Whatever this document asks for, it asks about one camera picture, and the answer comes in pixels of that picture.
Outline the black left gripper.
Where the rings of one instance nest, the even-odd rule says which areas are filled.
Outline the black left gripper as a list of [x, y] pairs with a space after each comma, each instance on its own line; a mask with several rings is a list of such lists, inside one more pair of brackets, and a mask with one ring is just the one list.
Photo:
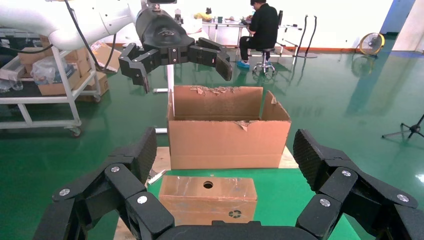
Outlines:
[[129, 43], [118, 57], [121, 74], [131, 78], [145, 93], [152, 91], [149, 73], [160, 66], [192, 62], [213, 67], [225, 80], [232, 79], [233, 67], [227, 48], [217, 42], [187, 35], [164, 10], [146, 8], [137, 17], [135, 29], [141, 45]]

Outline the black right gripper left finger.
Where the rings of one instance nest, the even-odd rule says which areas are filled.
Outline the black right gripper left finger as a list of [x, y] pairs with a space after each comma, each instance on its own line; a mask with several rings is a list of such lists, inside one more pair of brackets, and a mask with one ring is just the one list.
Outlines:
[[115, 211], [136, 239], [158, 239], [175, 220], [146, 188], [156, 155], [156, 131], [149, 127], [139, 141], [116, 148], [99, 168], [57, 190], [33, 238], [85, 240], [104, 215]]

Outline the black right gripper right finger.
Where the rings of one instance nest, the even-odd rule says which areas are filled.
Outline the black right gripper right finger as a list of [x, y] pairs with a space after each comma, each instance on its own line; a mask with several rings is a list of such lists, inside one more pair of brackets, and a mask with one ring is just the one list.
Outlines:
[[321, 145], [299, 129], [293, 157], [314, 192], [297, 228], [326, 240], [341, 216], [348, 215], [377, 240], [423, 239], [424, 213], [416, 199], [365, 173], [343, 151]]

